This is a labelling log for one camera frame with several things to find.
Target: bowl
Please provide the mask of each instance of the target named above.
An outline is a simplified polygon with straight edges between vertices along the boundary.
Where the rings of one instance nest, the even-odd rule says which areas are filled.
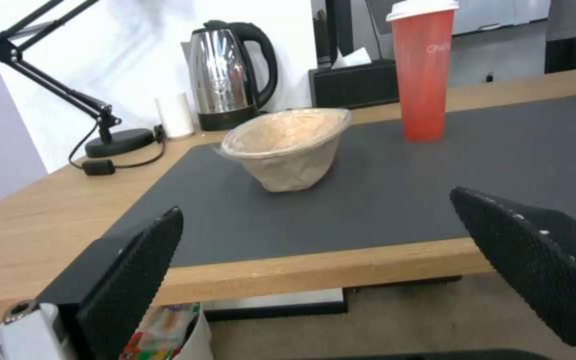
[[[302,191],[330,169],[350,121],[346,109],[264,114],[228,132],[221,152],[240,162],[266,191]]]

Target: electric kettle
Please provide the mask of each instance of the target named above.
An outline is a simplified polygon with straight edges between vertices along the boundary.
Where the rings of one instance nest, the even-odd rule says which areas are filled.
[[[259,44],[268,82],[259,91],[246,41]],[[245,22],[211,20],[190,38],[190,83],[199,125],[227,130],[258,116],[277,88],[277,58],[264,32]]]

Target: white wall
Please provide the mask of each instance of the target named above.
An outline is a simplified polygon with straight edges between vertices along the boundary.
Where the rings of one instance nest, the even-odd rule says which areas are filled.
[[[0,31],[44,2],[0,0]],[[58,12],[80,2],[66,0]],[[310,0],[281,7],[259,0],[100,0],[30,48],[25,59],[64,84],[112,104],[123,119],[114,130],[151,127],[157,122],[153,97],[188,89],[188,67],[179,43],[210,19],[254,23],[272,41],[279,84],[265,109],[310,106],[307,71],[317,66]],[[255,63],[263,63],[258,47],[251,55]],[[92,119],[7,66],[0,64],[0,72],[46,170],[64,166]],[[265,67],[260,73],[262,80],[267,78]]]

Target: cup lid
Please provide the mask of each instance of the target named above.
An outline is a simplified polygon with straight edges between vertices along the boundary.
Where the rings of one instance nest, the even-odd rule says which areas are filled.
[[[403,0],[392,5],[386,21],[457,9],[459,9],[457,0]]]

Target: black desk lamp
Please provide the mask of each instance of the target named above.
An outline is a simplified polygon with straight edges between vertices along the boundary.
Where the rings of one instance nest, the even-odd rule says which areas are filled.
[[[36,21],[48,11],[54,9],[54,7],[63,1],[64,0],[50,0],[32,13],[28,14],[28,16],[20,20],[18,23],[12,25],[9,29],[0,32],[0,62],[10,66],[10,68],[18,71],[22,75],[25,75],[30,80],[33,80],[43,88],[48,89],[48,91],[63,100],[66,100],[68,103],[82,112],[85,112],[92,117],[94,121],[96,121],[93,130],[90,131],[87,137],[82,139],[70,155],[69,160],[74,166],[77,166],[77,164],[72,162],[73,154],[96,128],[99,130],[99,137],[92,139],[92,141],[89,141],[86,144],[86,155],[89,158],[103,158],[128,153],[129,151],[137,150],[153,143],[153,141],[155,141],[155,136],[153,135],[153,132],[148,129],[130,129],[111,134],[110,128],[119,125],[122,122],[121,118],[112,114],[112,105],[106,104],[102,100],[98,100],[93,96],[69,88],[35,66],[32,66],[32,64],[28,63],[24,59],[25,50],[38,43],[41,39],[54,32],[54,30],[64,25],[72,18],[75,18],[75,16],[82,13],[94,3],[98,2],[98,0],[85,0],[83,3],[57,20],[29,26],[32,22]],[[30,38],[26,39],[26,41],[20,45],[12,43],[13,39],[18,39],[23,36],[30,36]],[[157,160],[159,157],[161,157],[161,155],[154,158],[152,161]],[[92,163],[94,162],[97,162],[97,164],[108,164],[110,160],[92,161]],[[133,164],[132,166],[110,166],[112,167],[112,173],[114,173],[115,167],[135,167],[135,165],[144,164]]]

